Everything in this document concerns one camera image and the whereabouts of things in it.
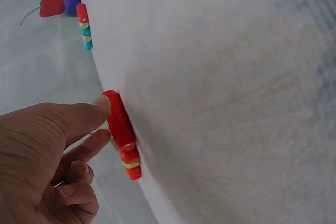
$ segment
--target finger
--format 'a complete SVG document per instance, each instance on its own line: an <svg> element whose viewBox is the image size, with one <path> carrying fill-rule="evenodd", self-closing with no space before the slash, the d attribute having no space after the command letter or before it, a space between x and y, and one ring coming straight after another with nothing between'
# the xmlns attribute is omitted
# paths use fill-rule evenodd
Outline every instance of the finger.
<svg viewBox="0 0 336 224"><path fill-rule="evenodd" d="M82 161L73 161L68 175L65 177L65 182L71 184L78 181L85 181L91 184L93 181L94 173L91 167Z"/></svg>
<svg viewBox="0 0 336 224"><path fill-rule="evenodd" d="M86 163L96 156L110 140L111 133L106 129L99 129L83 143L67 152L62 159L65 162L81 160Z"/></svg>
<svg viewBox="0 0 336 224"><path fill-rule="evenodd" d="M94 105L40 104L39 115L50 124L50 128L66 149L79 140L79 136L101 126L108 117L111 102L107 97L99 97L93 103Z"/></svg>
<svg viewBox="0 0 336 224"><path fill-rule="evenodd" d="M87 163L91 160L101 151L110 139L111 133L108 130L99 129L92 136L84 140L79 146L66 153L59 163L55 175L51 180L51 184L55 186L65 179L73 161L79 160Z"/></svg>
<svg viewBox="0 0 336 224"><path fill-rule="evenodd" d="M98 202L92 187L84 181L60 186L56 189L57 196L68 205L82 221L90 223L98 212Z"/></svg>

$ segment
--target fingernail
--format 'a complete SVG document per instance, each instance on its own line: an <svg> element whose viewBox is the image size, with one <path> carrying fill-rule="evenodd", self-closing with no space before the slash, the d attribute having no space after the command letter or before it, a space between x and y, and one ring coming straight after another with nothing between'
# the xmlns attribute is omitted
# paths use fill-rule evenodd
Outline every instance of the fingernail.
<svg viewBox="0 0 336 224"><path fill-rule="evenodd" d="M63 197L69 197L76 192L76 189L70 185L57 187L57 190L62 194Z"/></svg>
<svg viewBox="0 0 336 224"><path fill-rule="evenodd" d="M99 107L102 107L104 109L111 109L111 101L108 97L104 97L103 95L96 98L93 101L94 105L97 105Z"/></svg>
<svg viewBox="0 0 336 224"><path fill-rule="evenodd" d="M86 173L89 173L90 172L90 170L89 170L89 166L87 165L87 164L84 164L84 167L85 167L85 172Z"/></svg>

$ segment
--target red toy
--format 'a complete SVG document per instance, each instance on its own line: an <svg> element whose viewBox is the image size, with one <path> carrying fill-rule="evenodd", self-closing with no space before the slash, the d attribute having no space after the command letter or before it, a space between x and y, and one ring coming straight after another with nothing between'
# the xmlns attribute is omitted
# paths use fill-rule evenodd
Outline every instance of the red toy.
<svg viewBox="0 0 336 224"><path fill-rule="evenodd" d="M76 6L77 16L81 23L88 23L89 22L89 15L86 10L86 6L83 3L79 3Z"/></svg>
<svg viewBox="0 0 336 224"><path fill-rule="evenodd" d="M122 164L131 180L141 178L140 156L136 148L136 136L127 116L120 95L114 90L105 91L112 104L111 114L107 118L111 134L116 143Z"/></svg>
<svg viewBox="0 0 336 224"><path fill-rule="evenodd" d="M65 11L64 0L42 0L40 17L46 18L61 14Z"/></svg>

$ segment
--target red heart-shaped toy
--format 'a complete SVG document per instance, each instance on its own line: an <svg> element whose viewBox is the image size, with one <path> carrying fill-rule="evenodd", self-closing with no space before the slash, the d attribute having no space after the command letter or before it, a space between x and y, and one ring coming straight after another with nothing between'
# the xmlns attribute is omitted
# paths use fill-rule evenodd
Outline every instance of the red heart-shaped toy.
<svg viewBox="0 0 336 224"><path fill-rule="evenodd" d="M40 17L47 18L61 14L65 11L64 0L42 0Z"/></svg>

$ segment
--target hand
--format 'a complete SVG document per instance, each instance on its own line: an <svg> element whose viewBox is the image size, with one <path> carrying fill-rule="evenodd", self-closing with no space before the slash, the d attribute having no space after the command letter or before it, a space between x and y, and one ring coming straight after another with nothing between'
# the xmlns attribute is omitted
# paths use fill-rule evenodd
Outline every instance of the hand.
<svg viewBox="0 0 336 224"><path fill-rule="evenodd" d="M99 129L68 153L64 150L106 120L109 99L100 97L94 104L44 103L0 116L4 223L91 223L98 203L90 186L93 171L86 162L111 135Z"/></svg>

